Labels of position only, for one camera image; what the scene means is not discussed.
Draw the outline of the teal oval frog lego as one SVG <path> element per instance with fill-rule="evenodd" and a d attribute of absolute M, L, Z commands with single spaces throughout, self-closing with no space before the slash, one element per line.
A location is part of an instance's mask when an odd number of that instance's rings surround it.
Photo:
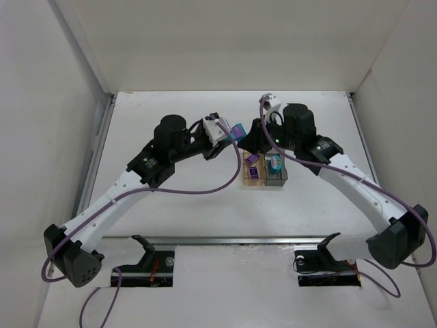
<path fill-rule="evenodd" d="M 270 158 L 270 172 L 272 174 L 279 174 L 283 169 L 283 160 L 279 155 L 274 155 Z"/>

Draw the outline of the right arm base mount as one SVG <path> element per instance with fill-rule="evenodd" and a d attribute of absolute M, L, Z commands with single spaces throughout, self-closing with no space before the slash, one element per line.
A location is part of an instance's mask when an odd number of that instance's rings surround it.
<path fill-rule="evenodd" d="M 298 274 L 300 287 L 361 287 L 361 279 L 356 264 L 335 260 L 327 250 L 327 245 L 340 233 L 326 237 L 317 245 L 296 246 L 294 248 L 293 270 Z"/>

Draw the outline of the teal lego brick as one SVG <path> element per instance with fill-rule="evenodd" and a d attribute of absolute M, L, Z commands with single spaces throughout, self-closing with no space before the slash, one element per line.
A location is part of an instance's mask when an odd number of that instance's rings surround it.
<path fill-rule="evenodd" d="M 239 143 L 245 137 L 246 137 L 246 131 L 241 123 L 236 124 L 231 128 L 231 138 L 236 143 Z"/>

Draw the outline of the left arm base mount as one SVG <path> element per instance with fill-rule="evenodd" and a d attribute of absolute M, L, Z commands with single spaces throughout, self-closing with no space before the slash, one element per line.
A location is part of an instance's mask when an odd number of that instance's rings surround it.
<path fill-rule="evenodd" d="M 121 287 L 170 288 L 173 286 L 175 246 L 154 245 L 143 236 L 132 235 L 143 253 L 138 261 L 119 267 L 122 273 Z"/>

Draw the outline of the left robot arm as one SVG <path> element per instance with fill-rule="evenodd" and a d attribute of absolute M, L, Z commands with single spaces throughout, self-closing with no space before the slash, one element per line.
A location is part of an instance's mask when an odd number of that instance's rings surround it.
<path fill-rule="evenodd" d="M 154 129 L 153 139 L 132 159 L 120 177 L 92 205 L 61 227 L 50 225 L 44 231 L 47 258 L 41 278 L 53 283 L 50 264 L 73 286 L 90 283 L 101 270 L 152 262 L 154 248 L 142 236 L 133 235 L 116 243 L 103 241 L 106 233 L 137 202 L 154 193 L 169 193 L 161 187 L 175 172 L 176 163 L 202 154 L 215 158 L 228 145 L 235 145 L 231 128 L 217 113 L 193 124 L 176 114 L 166 115 Z"/>

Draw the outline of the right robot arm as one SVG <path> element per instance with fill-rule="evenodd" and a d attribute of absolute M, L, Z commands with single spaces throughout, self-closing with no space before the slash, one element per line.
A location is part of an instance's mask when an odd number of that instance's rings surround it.
<path fill-rule="evenodd" d="M 289 103 L 276 122 L 278 106 L 262 100 L 259 117 L 249 134 L 238 143 L 252 154 L 271 149 L 283 154 L 290 150 L 292 160 L 305 166 L 318 178 L 340 191 L 370 221 L 375 234 L 346 236 L 335 232 L 318 244 L 312 254 L 331 271 L 345 260 L 375 260 L 386 269 L 405 264 L 426 239 L 435 240 L 427 226 L 428 213 L 421 205 L 408 206 L 368 178 L 331 138 L 317 133 L 313 112 L 304 104 Z"/>

